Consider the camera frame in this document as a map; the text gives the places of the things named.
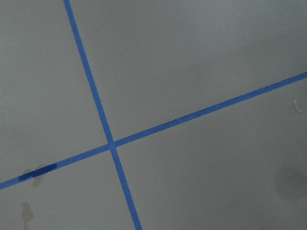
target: gray surface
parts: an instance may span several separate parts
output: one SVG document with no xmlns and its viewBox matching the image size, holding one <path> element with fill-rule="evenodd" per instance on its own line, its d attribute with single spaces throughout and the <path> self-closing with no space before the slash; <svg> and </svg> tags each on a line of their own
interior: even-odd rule
<svg viewBox="0 0 307 230">
<path fill-rule="evenodd" d="M 143 229 L 306 229 L 306 114 L 304 80 L 119 147 Z"/>
<path fill-rule="evenodd" d="M 23 230 L 22 204 L 31 206 L 30 230 L 132 230 L 131 216 L 111 154 L 83 160 L 0 191 L 1 229 Z"/>
<path fill-rule="evenodd" d="M 72 7 L 115 139 L 306 71 L 306 1 Z"/>
<path fill-rule="evenodd" d="M 0 181 L 106 144 L 63 2 L 0 2 Z"/>
<path fill-rule="evenodd" d="M 71 5 L 114 139 L 307 71 L 306 1 Z M 0 29 L 0 180 L 106 144 L 63 2 L 0 1 Z M 306 90 L 120 147 L 143 228 L 306 229 Z M 109 152 L 0 194 L 0 229 L 133 229 Z"/>
</svg>

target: blue tape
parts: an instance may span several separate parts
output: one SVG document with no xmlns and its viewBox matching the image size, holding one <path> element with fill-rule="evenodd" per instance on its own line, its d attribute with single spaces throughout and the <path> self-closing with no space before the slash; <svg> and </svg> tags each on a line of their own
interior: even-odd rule
<svg viewBox="0 0 307 230">
<path fill-rule="evenodd" d="M 105 152 L 107 150 L 109 150 L 108 145 L 100 146 L 100 147 L 98 147 L 96 149 L 89 150 L 87 152 L 78 154 L 78 155 L 73 156 L 73 157 L 69 157 L 69 158 L 64 159 L 62 161 L 59 161 L 57 163 L 48 165 L 48 166 L 46 166 L 44 168 L 37 169 L 37 170 L 34 170 L 34 171 L 29 172 L 27 174 L 24 174 L 24 175 L 15 177 L 13 179 L 4 181 L 4 182 L 0 183 L 0 190 L 2 190 L 4 188 L 11 187 L 11 186 L 16 185 L 16 184 L 19 184 L 19 183 L 24 182 L 26 180 L 29 180 L 31 178 L 34 178 L 34 177 L 46 174 L 46 173 L 48 173 L 50 171 L 53 171 L 53 170 L 65 167 L 65 166 L 67 166 L 69 164 L 76 163 L 78 161 L 81 161 L 81 160 L 84 160 L 86 158 L 92 157 L 92 156 L 97 155 L 99 153 Z"/>
<path fill-rule="evenodd" d="M 98 114 L 99 114 L 99 118 L 100 118 L 102 127 L 105 131 L 106 139 L 107 139 L 107 142 L 108 142 L 109 147 L 110 147 L 113 162 L 115 164 L 115 168 L 116 168 L 116 171 L 118 173 L 119 181 L 120 181 L 120 184 L 122 186 L 122 189 L 123 189 L 123 192 L 124 192 L 124 195 L 125 195 L 128 207 L 129 207 L 129 211 L 130 211 L 130 214 L 131 214 L 134 226 L 135 226 L 135 229 L 136 230 L 142 230 L 140 219 L 138 217 L 138 214 L 137 214 L 137 211 L 136 211 L 136 208 L 135 208 L 132 196 L 131 196 L 131 192 L 130 192 L 128 182 L 127 182 L 126 176 L 124 174 L 124 170 L 122 168 L 122 165 L 121 165 L 121 162 L 120 162 L 117 150 L 116 150 L 116 146 L 114 144 L 112 133 L 111 133 L 109 124 L 107 122 L 106 114 L 104 112 L 102 102 L 100 100 L 99 93 L 98 93 L 98 90 L 97 90 L 97 87 L 96 87 L 96 84 L 95 84 L 95 81 L 94 81 L 94 78 L 93 78 L 93 75 L 92 75 L 92 72 L 91 72 L 91 68 L 90 68 L 90 65 L 89 65 L 87 57 L 86 57 L 86 53 L 85 53 L 85 50 L 84 50 L 84 47 L 83 47 L 83 44 L 82 44 L 82 40 L 81 40 L 79 31 L 78 31 L 77 23 L 76 23 L 75 18 L 73 16 L 73 12 L 72 12 L 71 4 L 70 4 L 69 0 L 64 0 L 64 5 L 65 5 L 66 12 L 67 12 L 70 24 L 71 24 L 71 29 L 72 29 L 72 32 L 73 32 L 73 35 L 74 35 L 74 38 L 75 38 L 75 41 L 76 41 L 76 45 L 77 45 L 78 50 L 79 50 L 79 54 L 80 54 L 80 58 L 81 58 L 81 61 L 82 61 L 83 67 L 84 67 L 84 71 L 85 71 L 88 83 L 90 85 L 90 88 L 91 88 L 92 96 L 93 96 L 94 101 L 95 101 L 95 105 L 96 105 L 96 108 L 97 108 L 97 111 L 98 111 Z"/>
<path fill-rule="evenodd" d="M 116 145 L 116 147 L 122 146 L 122 145 L 124 145 L 124 144 L 133 142 L 133 141 L 135 141 L 135 140 L 144 138 L 144 137 L 146 137 L 146 136 L 149 136 L 149 135 L 151 135 L 151 134 L 154 134 L 154 133 L 160 132 L 160 131 L 162 131 L 162 130 L 165 130 L 165 129 L 168 129 L 168 128 L 177 126 L 177 125 L 179 125 L 179 124 L 182 124 L 182 123 L 184 123 L 184 122 L 193 120 L 193 119 L 198 118 L 198 117 L 200 117 L 200 116 L 204 116 L 204 115 L 206 115 L 206 114 L 215 112 L 215 111 L 217 111 L 217 110 L 224 109 L 224 108 L 229 107 L 229 106 L 231 106 L 231 105 L 234 105 L 234 104 L 237 104 L 237 103 L 239 103 L 239 102 L 248 100 L 248 99 L 250 99 L 250 98 L 259 96 L 259 95 L 261 95 L 261 94 L 264 94 L 264 93 L 267 93 L 267 92 L 276 90 L 276 89 L 278 89 L 278 88 L 281 88 L 281 87 L 283 87 L 283 86 L 292 84 L 292 83 L 294 83 L 294 82 L 297 82 L 297 81 L 300 81 L 300 80 L 303 80 L 303 79 L 306 79 L 306 78 L 307 78 L 307 72 L 306 72 L 306 73 L 299 74 L 299 75 L 297 75 L 297 76 L 294 76 L 294 77 L 291 77 L 291 78 L 282 80 L 282 81 L 277 82 L 277 83 L 274 83 L 274 84 L 272 84 L 272 85 L 268 85 L 268 86 L 266 86 L 266 87 L 263 87 L 263 88 L 254 90 L 254 91 L 249 92 L 249 93 L 246 93 L 246 94 L 244 94 L 244 95 L 241 95 L 241 96 L 232 98 L 232 99 L 230 99 L 230 100 L 221 102 L 221 103 L 219 103 L 219 104 L 210 106 L 210 107 L 208 107 L 208 108 L 205 108 L 205 109 L 196 111 L 196 112 L 191 113 L 191 114 L 189 114 L 189 115 L 182 116 L 182 117 L 177 118 L 177 119 L 175 119 L 175 120 L 168 121 L 168 122 L 163 123 L 163 124 L 161 124 L 161 125 L 158 125 L 158 126 L 149 128 L 149 129 L 147 129 L 147 130 L 144 130 L 144 131 L 142 131 L 142 132 L 139 132 L 139 133 L 130 135 L 130 136 L 128 136 L 128 137 L 122 138 L 122 139 L 120 139 L 120 140 L 115 141 L 115 145 Z"/>
</svg>

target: blue line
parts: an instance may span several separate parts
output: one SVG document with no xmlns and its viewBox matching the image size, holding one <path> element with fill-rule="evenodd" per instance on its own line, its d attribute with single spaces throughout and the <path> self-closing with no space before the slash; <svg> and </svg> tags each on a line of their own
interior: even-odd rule
<svg viewBox="0 0 307 230">
<path fill-rule="evenodd" d="M 121 186 L 122 186 L 122 189 L 123 189 L 123 192 L 124 192 L 127 204 L 128 204 L 128 208 L 129 208 L 130 213 L 131 213 L 131 217 L 132 217 L 135 229 L 136 230 L 142 230 L 142 226 L 141 226 L 141 223 L 140 223 L 140 220 L 139 220 L 139 217 L 138 217 L 138 214 L 137 214 L 137 211 L 136 211 L 136 208 L 135 208 L 132 196 L 131 196 L 131 192 L 130 192 L 130 189 L 129 189 L 129 186 L 128 186 L 126 176 L 124 174 L 124 170 L 122 168 L 122 165 L 121 165 L 121 162 L 120 162 L 120 159 L 119 159 L 119 156 L 118 156 L 118 152 L 116 150 L 116 146 L 115 146 L 115 143 L 114 143 L 114 140 L 113 140 L 113 137 L 112 137 L 112 133 L 111 133 L 109 124 L 107 122 L 106 114 L 104 112 L 102 102 L 100 100 L 99 93 L 98 93 L 98 90 L 97 90 L 97 87 L 96 87 L 96 84 L 95 84 L 95 81 L 94 81 L 94 78 L 93 78 L 93 75 L 92 75 L 92 72 L 91 72 L 91 69 L 90 69 L 90 65 L 89 65 L 87 57 L 86 57 L 86 53 L 85 53 L 85 50 L 84 50 L 84 47 L 83 47 L 83 44 L 82 44 L 82 40 L 81 40 L 79 31 L 78 31 L 77 23 L 76 23 L 75 18 L 73 16 L 73 12 L 72 12 L 71 4 L 70 4 L 69 0 L 64 0 L 64 5 L 65 5 L 65 8 L 66 8 L 66 12 L 67 12 L 69 21 L 71 23 L 71 29 L 72 29 L 72 32 L 73 32 L 73 35 L 74 35 L 74 38 L 75 38 L 75 41 L 76 41 L 76 45 L 77 45 L 78 50 L 79 50 L 79 54 L 80 54 L 80 58 L 81 58 L 81 61 L 82 61 L 83 67 L 84 67 L 84 71 L 85 71 L 88 83 L 89 83 L 91 91 L 92 91 L 92 95 L 93 95 L 93 98 L 94 98 L 94 101 L 95 101 L 95 105 L 96 105 L 96 108 L 97 108 L 97 111 L 98 111 L 98 114 L 99 114 L 99 117 L 100 117 L 102 127 L 105 131 L 106 139 L 107 139 L 107 142 L 108 142 L 109 147 L 110 147 L 113 162 L 115 164 L 115 168 L 116 168 L 117 173 L 118 173 L 119 181 L 121 183 Z"/>
<path fill-rule="evenodd" d="M 168 122 L 163 123 L 163 124 L 161 124 L 161 125 L 158 125 L 158 126 L 149 128 L 149 129 L 144 130 L 144 131 L 142 131 L 142 132 L 139 132 L 139 133 L 130 135 L 130 136 L 128 136 L 128 137 L 122 138 L 122 139 L 120 139 L 120 140 L 115 141 L 115 145 L 116 145 L 116 147 L 122 146 L 122 145 L 127 144 L 127 143 L 130 143 L 130 142 L 132 142 L 132 141 L 135 141 L 135 140 L 144 138 L 144 137 L 149 136 L 149 135 L 151 135 L 151 134 L 154 134 L 154 133 L 160 132 L 160 131 L 162 131 L 162 130 L 171 128 L 171 127 L 173 127 L 173 126 L 182 124 L 182 123 L 184 123 L 184 122 L 193 120 L 193 119 L 198 118 L 198 117 L 200 117 L 200 116 L 204 116 L 204 115 L 206 115 L 206 114 L 213 113 L 213 112 L 218 111 L 218 110 L 220 110 L 220 109 L 224 109 L 224 108 L 229 107 L 229 106 L 231 106 L 231 105 L 234 105 L 234 104 L 237 104 L 237 103 L 239 103 L 239 102 L 248 100 L 248 99 L 250 99 L 250 98 L 259 96 L 259 95 L 261 95 L 261 94 L 264 94 L 264 93 L 267 93 L 267 92 L 276 90 L 276 89 L 278 89 L 278 88 L 281 88 L 281 87 L 283 87 L 283 86 L 292 84 L 292 83 L 294 83 L 294 82 L 297 82 L 297 81 L 300 81 L 300 80 L 303 80 L 303 79 L 306 79 L 306 78 L 307 78 L 307 72 L 306 72 L 306 73 L 299 74 L 299 75 L 297 75 L 297 76 L 294 76 L 294 77 L 291 77 L 291 78 L 282 80 L 282 81 L 277 82 L 277 83 L 274 83 L 274 84 L 272 84 L 272 85 L 268 85 L 268 86 L 266 86 L 266 87 L 263 87 L 263 88 L 254 90 L 254 91 L 249 92 L 249 93 L 246 93 L 246 94 L 244 94 L 244 95 L 241 95 L 241 96 L 232 98 L 232 99 L 230 99 L 230 100 L 221 102 L 221 103 L 219 103 L 219 104 L 216 104 L 216 105 L 207 107 L 207 108 L 205 108 L 205 109 L 202 109 L 202 110 L 196 111 L 196 112 L 194 112 L 194 113 L 191 113 L 191 114 L 182 116 L 182 117 L 177 118 L 177 119 L 174 119 L 174 120 L 172 120 L 172 121 L 168 121 Z"/>
<path fill-rule="evenodd" d="M 15 177 L 15 178 L 7 180 L 7 181 L 4 181 L 4 182 L 0 183 L 0 190 L 2 190 L 4 188 L 11 187 L 11 186 L 16 185 L 16 184 L 19 184 L 21 182 L 27 181 L 27 180 L 29 180 L 31 178 L 34 178 L 34 177 L 46 174 L 46 173 L 48 173 L 50 171 L 53 171 L 53 170 L 65 167 L 65 166 L 67 166 L 69 164 L 76 163 L 78 161 L 81 161 L 81 160 L 84 160 L 86 158 L 92 157 L 92 156 L 97 155 L 99 153 L 105 152 L 107 150 L 109 150 L 108 145 L 100 146 L 100 147 L 98 147 L 96 149 L 89 150 L 87 152 L 78 154 L 78 155 L 73 156 L 73 157 L 69 157 L 69 158 L 64 159 L 62 161 L 59 161 L 57 163 L 48 165 L 48 166 L 43 167 L 41 169 L 37 169 L 37 170 L 34 170 L 32 172 L 26 173 L 24 175 Z"/>
</svg>

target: dark blue wet spot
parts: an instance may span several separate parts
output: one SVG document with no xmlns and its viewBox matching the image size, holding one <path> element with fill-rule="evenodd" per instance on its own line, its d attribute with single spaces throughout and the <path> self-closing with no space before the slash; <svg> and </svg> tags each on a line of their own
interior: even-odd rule
<svg viewBox="0 0 307 230">
<path fill-rule="evenodd" d="M 48 165 L 44 168 L 41 168 L 41 169 L 37 169 L 37 170 L 34 170 L 32 172 L 28 172 L 24 175 L 21 175 L 20 177 L 18 177 L 18 180 L 21 182 L 21 181 L 25 181 L 29 178 L 33 178 L 33 177 L 37 177 L 37 176 L 40 176 L 40 175 L 43 175 L 45 173 L 48 173 L 52 170 L 55 170 L 57 168 L 57 164 L 51 164 L 51 165 Z"/>
</svg>

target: floor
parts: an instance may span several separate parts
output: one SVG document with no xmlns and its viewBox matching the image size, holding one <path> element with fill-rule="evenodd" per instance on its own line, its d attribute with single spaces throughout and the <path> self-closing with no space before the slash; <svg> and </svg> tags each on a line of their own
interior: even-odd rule
<svg viewBox="0 0 307 230">
<path fill-rule="evenodd" d="M 0 229 L 305 230 L 307 2 L 0 1 Z"/>
</svg>

